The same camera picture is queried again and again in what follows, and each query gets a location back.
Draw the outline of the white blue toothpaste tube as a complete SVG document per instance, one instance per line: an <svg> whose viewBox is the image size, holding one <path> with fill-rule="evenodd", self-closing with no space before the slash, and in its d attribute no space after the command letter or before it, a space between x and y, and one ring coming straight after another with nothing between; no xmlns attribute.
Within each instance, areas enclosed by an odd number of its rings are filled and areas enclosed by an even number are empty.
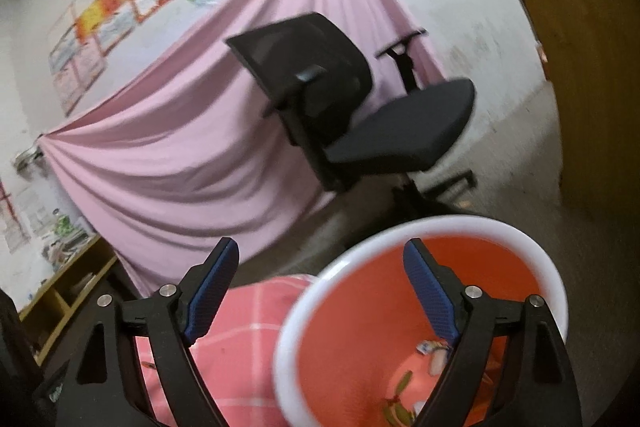
<svg viewBox="0 0 640 427"><path fill-rule="evenodd" d="M416 351L428 358L428 373L435 377L444 371L451 347L446 341L423 340L416 346Z"/></svg>

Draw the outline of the leaves and wrappers pile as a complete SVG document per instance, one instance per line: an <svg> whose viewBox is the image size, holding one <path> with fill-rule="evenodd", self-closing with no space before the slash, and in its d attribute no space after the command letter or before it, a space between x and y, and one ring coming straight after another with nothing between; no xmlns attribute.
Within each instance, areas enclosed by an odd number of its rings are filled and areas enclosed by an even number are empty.
<svg viewBox="0 0 640 427"><path fill-rule="evenodd" d="M407 409L401 401L401 394L411 383L412 377L413 373L411 371L407 371L402 375L395 386L393 395L384 400L383 416L390 426L412 426L416 420L416 413Z"/></svg>

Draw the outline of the pink plaid tablecloth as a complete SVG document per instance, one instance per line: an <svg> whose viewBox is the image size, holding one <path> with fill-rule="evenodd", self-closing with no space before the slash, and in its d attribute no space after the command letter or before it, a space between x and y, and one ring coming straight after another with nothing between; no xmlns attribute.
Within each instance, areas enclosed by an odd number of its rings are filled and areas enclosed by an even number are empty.
<svg viewBox="0 0 640 427"><path fill-rule="evenodd" d="M272 359L285 317L316 278L273 277L230 289L192 358L227 423L285 426L274 395Z"/></svg>

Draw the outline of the orange white plastic basin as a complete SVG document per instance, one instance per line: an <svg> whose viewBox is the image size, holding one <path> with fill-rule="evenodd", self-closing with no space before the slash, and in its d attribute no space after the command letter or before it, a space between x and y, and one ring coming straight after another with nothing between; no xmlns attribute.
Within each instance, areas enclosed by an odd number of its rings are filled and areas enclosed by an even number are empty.
<svg viewBox="0 0 640 427"><path fill-rule="evenodd" d="M562 335L566 291L548 254L501 221L452 215L398 225L350 248L303 292L286 317L273 355L278 406L291 426L384 426L383 407L405 373L404 407L423 402L436 379L418 350L435 335L402 265L421 239L462 283L491 297L547 301Z"/></svg>

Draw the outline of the pink hanging sheet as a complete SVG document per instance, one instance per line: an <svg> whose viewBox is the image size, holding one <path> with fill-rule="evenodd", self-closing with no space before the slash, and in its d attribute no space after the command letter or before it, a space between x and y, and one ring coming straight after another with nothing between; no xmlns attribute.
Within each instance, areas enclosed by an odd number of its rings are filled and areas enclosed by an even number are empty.
<svg viewBox="0 0 640 427"><path fill-rule="evenodd" d="M127 86L41 137L141 294L180 280L224 236L250 259L329 202L226 43L306 12L367 56L416 26L401 0L224 0Z"/></svg>

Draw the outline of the black office chair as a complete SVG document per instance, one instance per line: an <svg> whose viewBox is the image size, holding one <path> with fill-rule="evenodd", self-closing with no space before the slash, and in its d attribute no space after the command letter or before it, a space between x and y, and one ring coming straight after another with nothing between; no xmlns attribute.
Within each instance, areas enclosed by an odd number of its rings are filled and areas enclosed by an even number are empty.
<svg viewBox="0 0 640 427"><path fill-rule="evenodd" d="M427 172L452 149L472 116L469 78L424 88L409 53L419 28L377 57L396 64L405 92L358 120L374 87L364 54L324 15L311 12L227 39L227 46L268 98L264 117L277 115L323 188L346 192L365 176Z"/></svg>

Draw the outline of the wooden cabinet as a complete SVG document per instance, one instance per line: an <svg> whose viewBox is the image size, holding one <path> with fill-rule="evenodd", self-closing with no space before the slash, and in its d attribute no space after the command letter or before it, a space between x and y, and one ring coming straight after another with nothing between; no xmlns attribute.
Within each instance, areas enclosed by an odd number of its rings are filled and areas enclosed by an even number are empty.
<svg viewBox="0 0 640 427"><path fill-rule="evenodd" d="M639 0L521 0L559 113L567 207L639 211Z"/></svg>

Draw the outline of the wooden wall shelf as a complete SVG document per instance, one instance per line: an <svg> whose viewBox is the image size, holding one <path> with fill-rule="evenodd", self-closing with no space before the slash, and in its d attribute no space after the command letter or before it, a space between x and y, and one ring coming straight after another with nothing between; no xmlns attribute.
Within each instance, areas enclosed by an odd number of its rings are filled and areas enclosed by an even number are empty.
<svg viewBox="0 0 640 427"><path fill-rule="evenodd" d="M18 316L39 366L49 358L91 291L117 261L113 247L102 236L94 236L21 309Z"/></svg>

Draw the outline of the red tassel wall ornament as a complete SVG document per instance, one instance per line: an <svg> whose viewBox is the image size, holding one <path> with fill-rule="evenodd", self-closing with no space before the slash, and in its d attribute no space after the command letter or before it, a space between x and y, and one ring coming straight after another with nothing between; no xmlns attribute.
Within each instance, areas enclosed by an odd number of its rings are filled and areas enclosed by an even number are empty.
<svg viewBox="0 0 640 427"><path fill-rule="evenodd" d="M1 235L10 254L14 254L25 243L25 234L10 194L0 182Z"/></svg>

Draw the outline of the certificates on wall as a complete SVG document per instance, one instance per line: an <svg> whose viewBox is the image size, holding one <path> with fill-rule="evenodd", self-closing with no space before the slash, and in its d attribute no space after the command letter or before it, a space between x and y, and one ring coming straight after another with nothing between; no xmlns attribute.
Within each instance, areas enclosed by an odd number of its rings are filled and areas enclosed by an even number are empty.
<svg viewBox="0 0 640 427"><path fill-rule="evenodd" d="M48 66L70 115L107 68L107 55L172 0L73 0L47 38Z"/></svg>

